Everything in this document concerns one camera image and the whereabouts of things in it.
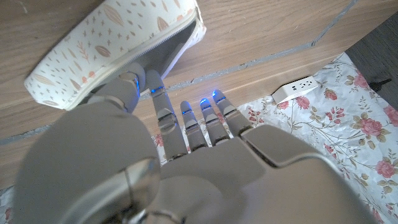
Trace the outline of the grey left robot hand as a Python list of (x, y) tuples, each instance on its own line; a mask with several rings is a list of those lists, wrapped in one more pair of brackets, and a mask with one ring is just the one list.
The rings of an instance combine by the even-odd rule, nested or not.
[(220, 91), (178, 125), (159, 73), (132, 64), (32, 146), (14, 189), (15, 223), (374, 223), (323, 155), (254, 128)]

